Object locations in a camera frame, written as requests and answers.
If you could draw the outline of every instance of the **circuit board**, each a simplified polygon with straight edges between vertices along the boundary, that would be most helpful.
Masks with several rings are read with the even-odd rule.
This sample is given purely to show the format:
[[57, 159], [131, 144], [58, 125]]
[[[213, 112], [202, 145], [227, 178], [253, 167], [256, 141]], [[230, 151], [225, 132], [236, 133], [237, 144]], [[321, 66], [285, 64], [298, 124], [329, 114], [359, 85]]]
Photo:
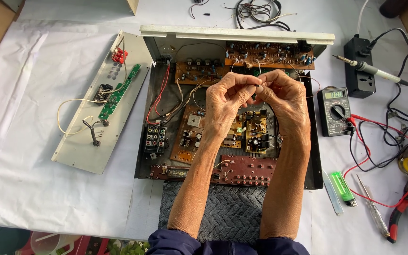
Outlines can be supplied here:
[[267, 130], [267, 111], [246, 112], [244, 116], [247, 124], [245, 133], [245, 152], [266, 154], [267, 149], [272, 147], [272, 143], [270, 142], [272, 137], [266, 134], [261, 134], [265, 133]]
[[199, 59], [189, 60], [188, 62], [177, 62], [174, 81], [179, 79], [178, 83], [190, 85], [197, 85], [198, 82], [202, 83], [206, 80], [219, 82], [230, 71], [230, 67], [222, 66], [219, 60], [214, 60], [217, 61], [215, 63], [206, 59], [209, 65], [206, 65], [206, 63], [201, 62]]
[[204, 126], [205, 113], [198, 107], [185, 106], [170, 159], [191, 164], [199, 148]]
[[296, 44], [228, 41], [226, 50], [226, 66], [291, 68], [292, 65], [295, 69], [314, 70], [313, 49], [305, 41]]
[[242, 120], [234, 119], [228, 135], [221, 143], [221, 147], [241, 148], [242, 147]]
[[[261, 187], [270, 185], [277, 162], [275, 158], [234, 155], [221, 155], [221, 160], [221, 169], [212, 169], [210, 183]], [[188, 166], [151, 165], [150, 179], [184, 181], [189, 169]]]
[[140, 64], [135, 64], [132, 71], [129, 73], [127, 80], [125, 80], [124, 84], [122, 85], [122, 83], [119, 83], [117, 85], [116, 90], [118, 90], [119, 88], [121, 89], [116, 92], [113, 92], [113, 94], [109, 97], [108, 101], [105, 103], [105, 106], [103, 107], [102, 111], [100, 112], [98, 116], [100, 119], [108, 119], [108, 117], [110, 117], [110, 115], [114, 113], [114, 110], [116, 110], [117, 104], [121, 101], [122, 96], [124, 95], [128, 86], [132, 82], [132, 79], [138, 73], [138, 70], [140, 69], [140, 67], [141, 67]]

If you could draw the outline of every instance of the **electrical socket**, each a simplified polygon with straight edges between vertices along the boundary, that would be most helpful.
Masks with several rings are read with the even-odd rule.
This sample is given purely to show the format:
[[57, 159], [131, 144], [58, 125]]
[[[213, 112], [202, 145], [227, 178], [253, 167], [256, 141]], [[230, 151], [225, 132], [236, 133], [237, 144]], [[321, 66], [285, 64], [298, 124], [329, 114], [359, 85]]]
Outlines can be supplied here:
[[[363, 55], [360, 50], [370, 44], [368, 39], [354, 37], [344, 45], [344, 57], [357, 62], [364, 61], [373, 64], [372, 55]], [[357, 71], [354, 67], [345, 63], [346, 87], [348, 96], [355, 98], [366, 98], [375, 93], [374, 75], [363, 71]]]

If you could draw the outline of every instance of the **hand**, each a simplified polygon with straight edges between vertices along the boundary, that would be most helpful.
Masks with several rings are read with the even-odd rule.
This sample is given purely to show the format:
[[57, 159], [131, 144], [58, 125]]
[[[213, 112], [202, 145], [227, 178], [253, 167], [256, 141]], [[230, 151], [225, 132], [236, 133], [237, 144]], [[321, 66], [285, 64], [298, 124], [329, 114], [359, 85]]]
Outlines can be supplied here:
[[206, 123], [204, 132], [224, 139], [234, 122], [238, 109], [253, 104], [251, 96], [255, 85], [262, 83], [252, 75], [227, 73], [219, 83], [210, 86], [206, 93]]
[[267, 102], [279, 123], [280, 135], [310, 135], [310, 117], [305, 87], [281, 70], [259, 75], [263, 85], [256, 88], [256, 101]]

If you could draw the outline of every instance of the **table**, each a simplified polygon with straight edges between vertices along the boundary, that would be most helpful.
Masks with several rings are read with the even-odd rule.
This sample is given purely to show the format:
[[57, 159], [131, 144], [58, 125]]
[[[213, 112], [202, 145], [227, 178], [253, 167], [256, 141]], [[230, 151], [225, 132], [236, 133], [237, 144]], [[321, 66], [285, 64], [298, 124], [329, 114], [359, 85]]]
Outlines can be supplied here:
[[[233, 7], [236, 2], [229, 0], [226, 6]], [[343, 45], [355, 33], [363, 1], [281, 3], [283, 13], [298, 13], [281, 18], [292, 29], [335, 34], [335, 44], [320, 55], [311, 73], [323, 87], [342, 87], [344, 66], [331, 54], [343, 54]], [[136, 154], [137, 148], [130, 142], [131, 136], [140, 137], [132, 132], [139, 129], [142, 116], [129, 117], [104, 174], [98, 176], [49, 160], [61, 135], [56, 127], [56, 107], [84, 95], [119, 29], [138, 34], [140, 24], [235, 27], [233, 11], [224, 9], [222, 2], [195, 6], [195, 20], [190, 17], [190, 5], [187, 0], [144, 0], [133, 16], [121, 0], [26, 0], [20, 18], [0, 45], [0, 225], [137, 240], [147, 239], [156, 229], [162, 183], [132, 178], [136, 159], [130, 155]], [[389, 28], [403, 27], [399, 19], [380, 16], [379, 5], [368, 3], [360, 37], [373, 39]], [[251, 20], [244, 21], [246, 27], [254, 25]], [[389, 33], [372, 51], [374, 66], [398, 73], [406, 52], [401, 36]], [[408, 62], [403, 78], [408, 81]], [[385, 105], [397, 89], [379, 78], [376, 85], [376, 94], [351, 98], [350, 104], [353, 113], [383, 122]], [[145, 98], [146, 87], [139, 98]], [[408, 88], [394, 105], [408, 113]], [[73, 103], [63, 107], [62, 125], [68, 124], [76, 107]], [[144, 102], [137, 100], [132, 112], [143, 108]], [[391, 124], [399, 127], [400, 123], [391, 120]], [[394, 148], [383, 144], [380, 129], [367, 125], [364, 134], [374, 159], [394, 154]], [[321, 152], [326, 152], [321, 161], [327, 172], [354, 165], [348, 139], [320, 137]], [[354, 148], [358, 159], [366, 156], [359, 143]], [[389, 205], [399, 200], [406, 178], [394, 163], [358, 173], [376, 199]], [[348, 184], [358, 189], [353, 177], [348, 176]], [[344, 215], [337, 217], [325, 190], [305, 191], [303, 198], [297, 240], [311, 254], [408, 254], [408, 211], [399, 225], [398, 242], [392, 245], [377, 233], [363, 200], [358, 199], [355, 208], [345, 207]], [[392, 211], [382, 206], [379, 210], [386, 220]]]

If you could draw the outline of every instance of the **red wire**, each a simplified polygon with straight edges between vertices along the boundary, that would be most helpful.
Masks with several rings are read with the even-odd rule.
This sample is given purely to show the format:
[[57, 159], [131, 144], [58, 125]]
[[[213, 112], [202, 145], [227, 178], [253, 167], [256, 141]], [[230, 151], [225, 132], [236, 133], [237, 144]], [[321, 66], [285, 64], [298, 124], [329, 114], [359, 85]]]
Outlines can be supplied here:
[[[352, 114], [352, 117], [354, 117], [355, 119], [360, 119], [360, 120], [363, 120], [363, 121], [372, 122], [372, 123], [376, 123], [376, 124], [379, 124], [379, 125], [387, 126], [387, 125], [385, 125], [385, 124], [383, 124], [383, 123], [380, 123], [380, 122], [377, 122], [377, 121], [374, 121], [374, 120], [370, 120], [370, 119], [366, 119], [366, 118], [360, 117], [360, 116], [355, 115], [355, 114]], [[395, 130], [395, 131], [397, 131], [397, 132], [401, 132], [401, 131], [399, 131], [399, 130], [393, 128], [393, 127], [388, 127], [388, 128], [391, 128], [391, 129], [393, 129], [393, 130]], [[357, 131], [358, 138], [359, 138], [361, 141], [363, 141], [363, 140], [361, 139], [359, 133], [358, 133], [358, 130], [356, 130], [356, 131]], [[363, 162], [361, 162], [359, 165], [365, 163], [367, 160], [368, 160], [368, 158], [365, 159]], [[347, 170], [347, 171], [344, 173], [344, 178], [345, 178], [345, 176], [347, 175], [348, 172], [350, 172], [352, 169], [354, 169], [354, 168], [356, 168], [356, 167], [357, 167], [357, 166], [354, 166], [354, 167], [350, 168], [349, 170]], [[365, 197], [364, 195], [358, 194], [358, 193], [356, 193], [356, 192], [355, 192], [354, 190], [352, 190], [352, 189], [350, 189], [350, 190], [351, 190], [353, 193], [359, 195], [360, 197], [363, 197], [363, 198], [368, 199], [368, 200], [370, 200], [370, 201], [372, 201], [372, 202], [374, 202], [374, 203], [377, 203], [377, 204], [382, 205], [382, 206], [390, 207], [390, 208], [394, 208], [394, 207], [400, 205], [400, 204], [404, 201], [404, 199], [407, 197], [407, 195], [408, 195], [408, 191], [407, 191], [407, 192], [404, 194], [404, 196], [401, 197], [401, 199], [399, 200], [399, 202], [398, 202], [397, 204], [395, 204], [395, 205], [393, 205], [393, 206], [388, 206], [388, 205], [382, 204], [381, 202], [378, 202], [378, 201], [376, 201], [376, 200], [367, 198], [367, 197]]]
[[149, 123], [149, 124], [151, 124], [151, 125], [157, 124], [157, 123], [152, 123], [152, 122], [149, 121], [149, 115], [150, 115], [150, 112], [152, 111], [152, 108], [154, 107], [154, 105], [157, 107], [158, 102], [160, 102], [160, 99], [161, 99], [161, 97], [162, 97], [161, 94], [162, 94], [163, 90], [164, 90], [165, 87], [166, 87], [166, 84], [167, 84], [167, 82], [168, 82], [168, 79], [166, 79], [166, 83], [165, 83], [164, 86], [163, 86], [163, 83], [164, 83], [164, 81], [165, 81], [165, 77], [166, 77], [167, 75], [169, 76], [169, 73], [170, 73], [170, 66], [168, 66], [168, 68], [166, 69], [165, 76], [163, 77], [163, 81], [161, 82], [160, 94], [159, 94], [158, 97], [155, 99], [154, 103], [152, 104], [152, 106], [151, 106], [150, 109], [149, 109], [149, 112], [147, 113], [146, 121], [147, 121], [147, 123]]

